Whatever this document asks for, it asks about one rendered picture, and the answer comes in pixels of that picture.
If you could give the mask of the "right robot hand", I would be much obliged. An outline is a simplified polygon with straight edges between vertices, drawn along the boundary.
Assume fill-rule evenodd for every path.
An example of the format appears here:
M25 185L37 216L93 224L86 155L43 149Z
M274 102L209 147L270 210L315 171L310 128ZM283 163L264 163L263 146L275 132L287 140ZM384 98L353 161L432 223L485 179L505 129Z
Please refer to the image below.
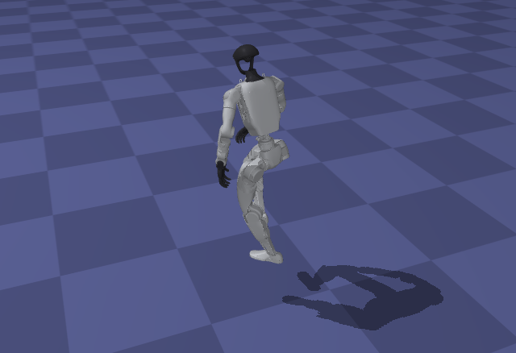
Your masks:
M246 127L243 127L239 132L238 134L235 136L235 141L237 143L241 142L242 143L242 137L243 137L243 142L245 143L244 139L245 139L245 136L248 134L248 130L246 129Z

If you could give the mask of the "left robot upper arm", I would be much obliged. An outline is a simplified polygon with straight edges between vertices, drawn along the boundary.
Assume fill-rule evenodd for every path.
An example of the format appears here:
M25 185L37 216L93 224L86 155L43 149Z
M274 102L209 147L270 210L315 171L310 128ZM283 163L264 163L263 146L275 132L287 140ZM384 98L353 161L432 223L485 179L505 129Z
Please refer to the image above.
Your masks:
M240 101L241 97L240 86L228 90L223 95L223 128L221 133L223 138L233 138L235 128L232 126L232 123L235 118L236 103Z

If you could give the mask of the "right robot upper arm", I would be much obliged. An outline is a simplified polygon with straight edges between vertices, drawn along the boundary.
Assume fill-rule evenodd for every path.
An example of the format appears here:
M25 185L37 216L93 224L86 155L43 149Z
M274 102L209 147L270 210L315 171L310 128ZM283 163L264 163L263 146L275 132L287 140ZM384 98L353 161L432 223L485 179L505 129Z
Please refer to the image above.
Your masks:
M279 79L275 76L271 76L271 78L273 79L275 86L276 86L280 112L284 112L285 107L286 107L286 100L285 100L285 93L284 93L285 83L281 79Z

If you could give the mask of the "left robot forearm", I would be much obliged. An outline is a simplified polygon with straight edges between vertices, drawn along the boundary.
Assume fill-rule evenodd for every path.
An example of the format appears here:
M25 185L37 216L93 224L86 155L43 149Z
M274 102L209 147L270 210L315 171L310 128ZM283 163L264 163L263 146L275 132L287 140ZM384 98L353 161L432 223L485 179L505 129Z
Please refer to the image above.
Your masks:
M218 161L222 161L224 166L227 163L227 157L229 152L229 146L231 145L231 140L228 138L221 137L223 125L219 129L218 134L218 148L217 148L217 159L215 163L217 164Z

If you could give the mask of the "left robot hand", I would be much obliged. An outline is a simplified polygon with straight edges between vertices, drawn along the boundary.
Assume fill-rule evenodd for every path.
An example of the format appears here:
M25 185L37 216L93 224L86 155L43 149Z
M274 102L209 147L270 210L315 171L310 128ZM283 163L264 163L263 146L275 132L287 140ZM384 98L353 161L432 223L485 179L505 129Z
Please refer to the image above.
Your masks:
M227 165L227 164L226 164ZM230 182L226 181L225 179L227 180L231 180L231 178L228 178L226 177L225 175L225 171L229 172L229 170L226 168L226 165L224 166L223 162L222 161L218 161L217 164L216 164L216 167L218 168L218 180L219 180L219 184L224 187L224 188L227 188L227 186L229 186L228 184L230 184ZM225 178L225 179L224 179Z

